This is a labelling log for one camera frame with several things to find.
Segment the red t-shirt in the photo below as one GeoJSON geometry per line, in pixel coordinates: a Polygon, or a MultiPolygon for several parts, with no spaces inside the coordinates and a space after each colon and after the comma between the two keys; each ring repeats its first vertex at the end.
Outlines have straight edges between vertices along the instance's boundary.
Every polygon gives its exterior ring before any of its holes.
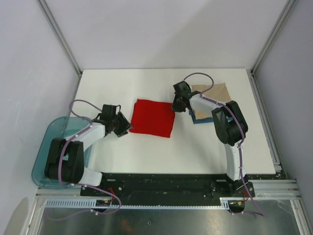
{"type": "Polygon", "coordinates": [[[171,103],[138,99],[134,104],[130,132],[170,138],[174,121],[171,103]]]}

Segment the blue t-shirt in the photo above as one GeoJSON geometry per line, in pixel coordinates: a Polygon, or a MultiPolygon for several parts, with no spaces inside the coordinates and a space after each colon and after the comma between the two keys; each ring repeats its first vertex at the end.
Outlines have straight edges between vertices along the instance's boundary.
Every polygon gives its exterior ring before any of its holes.
{"type": "Polygon", "coordinates": [[[203,124],[203,123],[213,123],[214,122],[212,117],[196,119],[196,116],[195,116],[195,113],[193,110],[189,110],[189,115],[191,116],[192,122],[194,124],[203,124]]]}

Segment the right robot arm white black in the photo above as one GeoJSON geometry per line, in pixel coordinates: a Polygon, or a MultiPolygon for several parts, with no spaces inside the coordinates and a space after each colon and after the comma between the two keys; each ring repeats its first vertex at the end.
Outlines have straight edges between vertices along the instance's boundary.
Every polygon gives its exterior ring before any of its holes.
{"type": "Polygon", "coordinates": [[[216,101],[199,91],[193,92],[185,81],[175,84],[173,88],[174,112],[181,113],[193,109],[212,115],[216,135],[225,147],[226,175],[231,180],[225,184],[225,190],[230,196],[238,196],[244,188],[239,180],[246,174],[242,148],[248,131],[247,122],[238,103],[234,100],[227,103],[216,101]]]}

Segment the beige t-shirt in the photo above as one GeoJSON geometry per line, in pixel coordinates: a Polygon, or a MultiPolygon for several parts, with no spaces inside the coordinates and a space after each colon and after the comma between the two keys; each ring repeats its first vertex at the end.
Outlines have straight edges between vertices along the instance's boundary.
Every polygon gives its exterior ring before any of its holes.
{"type": "MultiPolygon", "coordinates": [[[[199,92],[202,92],[209,88],[210,88],[210,85],[192,85],[191,86],[192,91],[199,91],[199,92]]],[[[213,88],[206,91],[204,95],[211,99],[225,102],[225,103],[231,101],[231,97],[230,97],[230,94],[228,92],[228,89],[225,83],[215,84],[213,88]]],[[[212,117],[211,112],[209,114],[206,114],[198,110],[193,110],[193,111],[195,113],[196,119],[212,117]]]]}

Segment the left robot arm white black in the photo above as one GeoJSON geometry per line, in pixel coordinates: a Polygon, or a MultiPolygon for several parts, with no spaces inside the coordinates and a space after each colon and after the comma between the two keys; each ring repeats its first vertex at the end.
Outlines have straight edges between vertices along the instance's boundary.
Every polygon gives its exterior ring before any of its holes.
{"type": "Polygon", "coordinates": [[[86,185],[96,195],[104,195],[108,183],[102,180],[103,174],[85,166],[85,151],[110,133],[122,137],[128,134],[132,125],[121,112],[120,105],[102,106],[94,119],[88,119],[82,130],[66,138],[54,138],[51,141],[45,177],[59,181],[59,184],[86,185]]]}

